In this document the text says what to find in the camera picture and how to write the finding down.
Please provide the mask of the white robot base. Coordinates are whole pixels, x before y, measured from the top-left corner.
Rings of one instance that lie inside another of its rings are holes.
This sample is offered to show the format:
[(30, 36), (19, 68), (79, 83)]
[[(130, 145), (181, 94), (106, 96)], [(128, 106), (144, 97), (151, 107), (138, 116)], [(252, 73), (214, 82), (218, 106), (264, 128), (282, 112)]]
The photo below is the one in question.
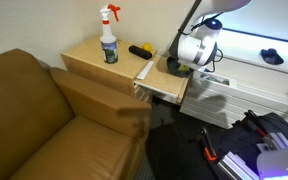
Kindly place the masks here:
[(260, 180), (288, 180), (288, 148), (261, 153), (257, 170)]

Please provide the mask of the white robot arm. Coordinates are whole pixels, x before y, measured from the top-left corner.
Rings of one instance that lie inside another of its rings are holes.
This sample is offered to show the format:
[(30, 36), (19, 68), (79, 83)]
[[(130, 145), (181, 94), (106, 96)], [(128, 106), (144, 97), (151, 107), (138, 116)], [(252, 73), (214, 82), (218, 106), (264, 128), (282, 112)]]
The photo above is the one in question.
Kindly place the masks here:
[(196, 0), (178, 29), (170, 58), (191, 69), (207, 65), (217, 51), (222, 23), (217, 17), (247, 6), (252, 0)]

